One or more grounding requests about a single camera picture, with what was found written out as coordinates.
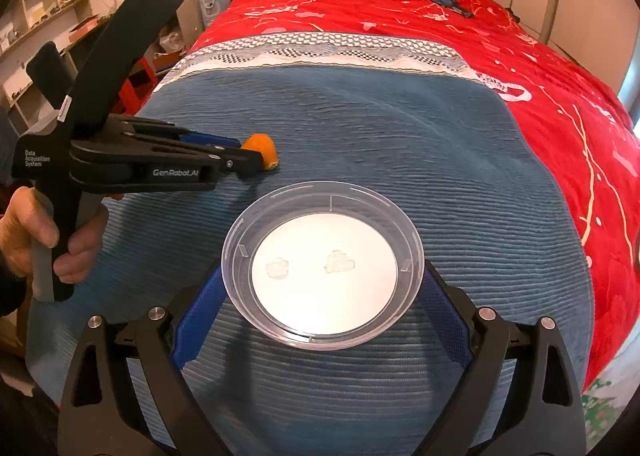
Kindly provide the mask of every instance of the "red chair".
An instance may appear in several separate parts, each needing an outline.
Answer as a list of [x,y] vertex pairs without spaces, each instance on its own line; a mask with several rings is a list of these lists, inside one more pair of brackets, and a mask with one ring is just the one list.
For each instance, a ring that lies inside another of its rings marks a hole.
[[158,85],[158,78],[156,77],[154,70],[149,66],[146,58],[140,58],[140,60],[137,61],[137,64],[142,67],[142,70],[137,71],[134,74],[137,76],[144,71],[148,77],[148,81],[138,87],[133,87],[130,78],[127,78],[118,93],[120,101],[116,103],[111,112],[116,112],[120,115],[123,113],[129,116],[135,115],[135,113],[145,105],[146,100],[149,99],[154,88]]

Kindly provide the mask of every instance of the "metal pin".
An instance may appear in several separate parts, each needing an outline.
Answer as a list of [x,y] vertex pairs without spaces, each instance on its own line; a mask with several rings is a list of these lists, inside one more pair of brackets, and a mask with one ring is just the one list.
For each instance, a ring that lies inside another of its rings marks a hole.
[[492,321],[495,319],[495,311],[493,311],[491,308],[481,308],[478,312],[478,315],[480,315],[481,319],[484,319],[486,321]]
[[542,324],[542,327],[545,328],[545,330],[552,330],[556,327],[556,323],[551,317],[542,317],[542,319],[540,319],[540,324]]
[[149,313],[146,314],[152,321],[159,321],[162,317],[164,317],[164,308],[160,308],[156,306],[155,308],[151,308]]
[[102,324],[102,317],[100,317],[100,315],[94,315],[87,322],[90,328],[97,328],[100,324]]

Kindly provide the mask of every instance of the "clear plastic lid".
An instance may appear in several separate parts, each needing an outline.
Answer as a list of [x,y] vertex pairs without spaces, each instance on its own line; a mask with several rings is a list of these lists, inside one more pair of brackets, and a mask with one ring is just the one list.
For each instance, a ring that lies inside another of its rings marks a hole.
[[339,350],[398,320],[420,288],[424,250],[407,215],[342,182],[289,185],[249,206],[222,251],[239,312],[289,346]]

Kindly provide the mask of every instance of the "blue gripper pad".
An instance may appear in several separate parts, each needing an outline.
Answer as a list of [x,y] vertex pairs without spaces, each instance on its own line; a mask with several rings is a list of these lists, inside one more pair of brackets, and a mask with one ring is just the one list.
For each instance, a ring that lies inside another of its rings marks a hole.
[[240,149],[242,144],[240,140],[235,138],[225,138],[224,136],[216,136],[215,134],[204,134],[203,132],[191,132],[180,136],[180,141],[186,143],[195,143],[196,145],[220,145],[221,147],[233,147]]
[[198,356],[225,299],[226,289],[222,280],[222,268],[219,265],[203,285],[175,330],[171,358],[176,368],[181,370],[187,362]]
[[474,358],[469,348],[469,330],[427,268],[424,269],[418,301],[427,312],[449,359],[466,368]]

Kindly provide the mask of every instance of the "finger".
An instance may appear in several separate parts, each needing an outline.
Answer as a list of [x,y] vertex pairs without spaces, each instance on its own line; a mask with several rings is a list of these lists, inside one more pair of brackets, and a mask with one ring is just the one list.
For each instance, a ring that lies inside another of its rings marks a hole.
[[77,229],[69,238],[67,248],[71,255],[102,247],[102,235],[109,220],[109,211],[104,205],[98,207],[95,216],[87,224]]
[[9,254],[4,256],[6,266],[18,277],[27,277],[33,274],[31,262],[31,248],[8,249]]
[[53,248],[58,243],[58,227],[43,206],[38,203],[33,189],[21,187],[14,192],[6,217],[9,219],[9,237],[24,229],[43,245]]
[[98,250],[98,248],[86,250],[78,255],[71,255],[70,253],[61,255],[53,263],[53,271],[62,280],[62,277],[91,269],[94,265],[95,256],[98,254]]
[[89,272],[91,272],[91,268],[79,273],[74,273],[71,275],[66,275],[65,277],[60,277],[60,282],[63,282],[64,284],[78,284],[78,283],[84,282],[84,280],[87,277],[89,277]]

